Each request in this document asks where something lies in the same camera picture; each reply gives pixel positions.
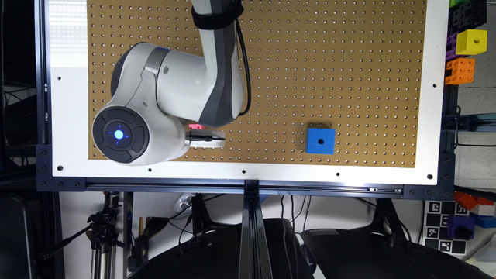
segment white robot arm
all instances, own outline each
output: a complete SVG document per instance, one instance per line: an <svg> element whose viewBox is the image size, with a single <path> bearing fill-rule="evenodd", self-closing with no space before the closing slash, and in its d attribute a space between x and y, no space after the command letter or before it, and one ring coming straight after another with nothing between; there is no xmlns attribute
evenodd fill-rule
<svg viewBox="0 0 496 279"><path fill-rule="evenodd" d="M243 9L238 0L193 0L193 13ZM225 134L190 130L187 121L218 128L243 105L234 22L200 29L205 57L148 43L129 49L115 65L112 100L95 116L93 139L110 160L128 165L176 159L190 147L223 147Z"/></svg>

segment vertical metal post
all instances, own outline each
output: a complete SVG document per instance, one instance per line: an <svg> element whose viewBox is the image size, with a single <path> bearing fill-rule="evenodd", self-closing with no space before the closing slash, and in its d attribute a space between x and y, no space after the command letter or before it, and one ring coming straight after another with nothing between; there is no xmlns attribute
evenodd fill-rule
<svg viewBox="0 0 496 279"><path fill-rule="evenodd" d="M4 96L3 91L3 1L0 3L0 90L2 90L2 97L0 98L0 107L2 111L0 112L0 171L5 168L5 120L4 120Z"/></svg>
<svg viewBox="0 0 496 279"><path fill-rule="evenodd" d="M239 279L272 279L258 181L245 181Z"/></svg>
<svg viewBox="0 0 496 279"><path fill-rule="evenodd" d="M102 248L97 246L93 249L93 262L91 263L91 279L100 279L102 272Z"/></svg>

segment blue cube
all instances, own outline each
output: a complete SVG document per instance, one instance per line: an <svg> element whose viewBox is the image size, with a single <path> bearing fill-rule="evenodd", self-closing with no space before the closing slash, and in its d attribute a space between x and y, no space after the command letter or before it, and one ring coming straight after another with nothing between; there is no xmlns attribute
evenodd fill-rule
<svg viewBox="0 0 496 279"><path fill-rule="evenodd" d="M309 154L334 155L334 129L308 128L305 149Z"/></svg>

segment tripod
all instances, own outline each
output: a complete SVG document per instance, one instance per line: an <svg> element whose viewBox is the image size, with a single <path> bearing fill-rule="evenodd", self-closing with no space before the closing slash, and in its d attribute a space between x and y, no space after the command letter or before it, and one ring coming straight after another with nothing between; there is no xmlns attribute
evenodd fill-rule
<svg viewBox="0 0 496 279"><path fill-rule="evenodd" d="M39 257L46 260L58 251L62 250L72 240L83 233L91 242L91 279L111 279L114 276L115 248L123 248L124 243L117 240L119 234L115 230L118 212L115 210L119 205L118 192L105 192L103 210L88 217L89 226L68 237L55 246L42 252Z"/></svg>

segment brown pegboard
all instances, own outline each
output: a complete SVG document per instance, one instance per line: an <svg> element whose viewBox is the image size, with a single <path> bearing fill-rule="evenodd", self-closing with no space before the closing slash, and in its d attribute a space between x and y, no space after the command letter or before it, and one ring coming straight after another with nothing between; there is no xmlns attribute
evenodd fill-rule
<svg viewBox="0 0 496 279"><path fill-rule="evenodd" d="M178 160L415 166L425 1L245 1L243 7L250 113L223 127L223 149L191 149ZM143 41L202 55L191 3L88 1L90 128L111 98L115 62ZM308 127L336 129L334 155L305 153ZM91 131L88 136L93 143ZM90 159L104 159L89 147Z"/></svg>

